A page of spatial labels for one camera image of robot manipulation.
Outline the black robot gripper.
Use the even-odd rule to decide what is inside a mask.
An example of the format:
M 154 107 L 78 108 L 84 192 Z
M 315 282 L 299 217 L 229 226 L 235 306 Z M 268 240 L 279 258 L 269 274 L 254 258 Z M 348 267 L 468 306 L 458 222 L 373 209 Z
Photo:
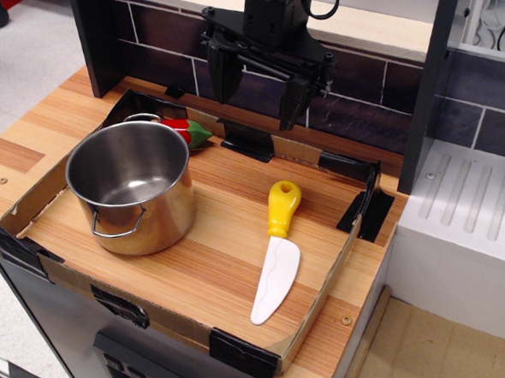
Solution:
M 280 102 L 280 130 L 292 130 L 316 95 L 328 92 L 336 64 L 308 31 L 313 18 L 335 14 L 312 10 L 313 0 L 245 0 L 240 11 L 207 7 L 202 44 L 215 99 L 225 104 L 237 93 L 245 66 L 286 81 Z

